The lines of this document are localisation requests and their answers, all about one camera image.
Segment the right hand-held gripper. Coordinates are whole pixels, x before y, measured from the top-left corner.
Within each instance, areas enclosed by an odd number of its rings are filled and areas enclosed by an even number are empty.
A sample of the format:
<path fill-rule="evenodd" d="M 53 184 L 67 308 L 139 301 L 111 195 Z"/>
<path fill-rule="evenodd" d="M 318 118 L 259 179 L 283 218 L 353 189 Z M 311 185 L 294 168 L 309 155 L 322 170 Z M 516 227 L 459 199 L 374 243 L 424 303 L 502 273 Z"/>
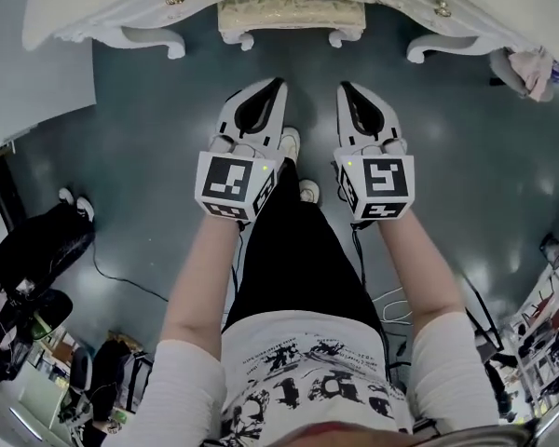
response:
<path fill-rule="evenodd" d="M 406 153 L 395 111 L 370 89 L 348 81 L 338 86 L 336 108 L 341 147 L 334 163 L 353 220 L 402 218 L 416 198 L 415 161 Z"/>

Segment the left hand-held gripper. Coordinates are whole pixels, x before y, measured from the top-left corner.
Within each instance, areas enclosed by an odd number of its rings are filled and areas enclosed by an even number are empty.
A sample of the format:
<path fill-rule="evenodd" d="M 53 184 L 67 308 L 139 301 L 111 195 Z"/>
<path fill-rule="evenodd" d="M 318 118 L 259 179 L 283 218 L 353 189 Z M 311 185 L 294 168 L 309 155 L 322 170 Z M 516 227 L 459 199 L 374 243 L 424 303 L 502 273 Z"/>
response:
<path fill-rule="evenodd" d="M 199 153 L 195 200 L 217 218 L 252 223 L 277 186 L 288 85 L 263 79 L 225 101 L 210 148 Z M 257 138 L 238 143 L 231 138 Z"/>

